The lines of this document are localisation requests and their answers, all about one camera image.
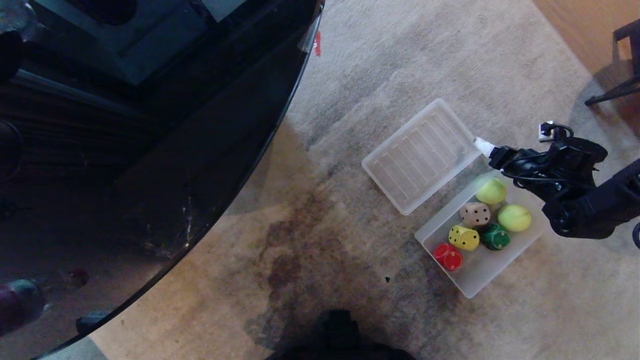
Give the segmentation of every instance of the beige carpet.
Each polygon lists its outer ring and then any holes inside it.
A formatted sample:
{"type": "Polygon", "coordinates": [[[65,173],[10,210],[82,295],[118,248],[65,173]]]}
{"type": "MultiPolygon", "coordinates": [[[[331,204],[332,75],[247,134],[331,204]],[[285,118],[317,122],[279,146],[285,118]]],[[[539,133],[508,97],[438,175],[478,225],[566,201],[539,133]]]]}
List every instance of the beige carpet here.
{"type": "Polygon", "coordinates": [[[262,359],[341,307],[417,359],[637,359],[629,225],[537,241],[469,300],[412,236],[482,161],[407,217],[360,166],[437,97],[494,143],[544,149],[537,124],[573,126],[609,150],[599,181],[636,159],[627,124],[582,105],[601,89],[536,7],[329,0],[320,30],[322,56],[268,155],[187,258],[92,335],[106,357],[262,359]]]}

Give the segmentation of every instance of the tennis ball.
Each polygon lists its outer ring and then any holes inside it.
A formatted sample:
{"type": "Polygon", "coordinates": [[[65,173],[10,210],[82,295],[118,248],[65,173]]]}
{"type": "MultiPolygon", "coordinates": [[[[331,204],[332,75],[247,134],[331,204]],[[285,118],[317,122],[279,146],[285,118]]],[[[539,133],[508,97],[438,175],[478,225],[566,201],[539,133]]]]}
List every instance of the tennis ball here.
{"type": "Polygon", "coordinates": [[[507,197],[507,187],[500,179],[494,177],[476,193],[476,197],[485,204],[495,205],[507,197]]]}
{"type": "Polygon", "coordinates": [[[531,214],[523,206],[509,204],[498,212],[498,222],[508,231],[523,231],[531,225],[531,214]]]}

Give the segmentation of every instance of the dice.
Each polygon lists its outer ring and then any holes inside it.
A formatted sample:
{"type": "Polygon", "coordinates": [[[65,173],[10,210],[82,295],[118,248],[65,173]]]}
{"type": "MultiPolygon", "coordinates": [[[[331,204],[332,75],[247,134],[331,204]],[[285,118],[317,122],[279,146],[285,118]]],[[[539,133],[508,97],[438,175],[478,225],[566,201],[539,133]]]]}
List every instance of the dice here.
{"type": "Polygon", "coordinates": [[[449,242],[459,249],[473,251],[480,243],[480,235],[478,235],[478,232],[475,230],[454,225],[454,227],[449,230],[449,242]]]}
{"type": "Polygon", "coordinates": [[[462,265],[462,254],[448,243],[438,245],[433,252],[433,257],[448,271],[454,271],[462,265]]]}
{"type": "Polygon", "coordinates": [[[467,226],[486,225],[491,219],[491,211],[482,202],[468,202],[460,208],[460,217],[467,226]]]}
{"type": "Polygon", "coordinates": [[[480,232],[480,242],[489,250],[499,251],[509,245],[511,238],[502,225],[491,224],[480,232]]]}

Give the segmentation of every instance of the clear plastic lid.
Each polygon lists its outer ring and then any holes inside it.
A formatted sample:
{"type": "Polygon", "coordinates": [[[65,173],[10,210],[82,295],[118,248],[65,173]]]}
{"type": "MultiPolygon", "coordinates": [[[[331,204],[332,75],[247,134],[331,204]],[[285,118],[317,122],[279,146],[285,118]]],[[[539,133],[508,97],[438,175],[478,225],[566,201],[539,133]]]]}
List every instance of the clear plastic lid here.
{"type": "Polygon", "coordinates": [[[403,215],[409,215],[480,152],[474,136],[437,99],[362,160],[362,167],[403,215]]]}

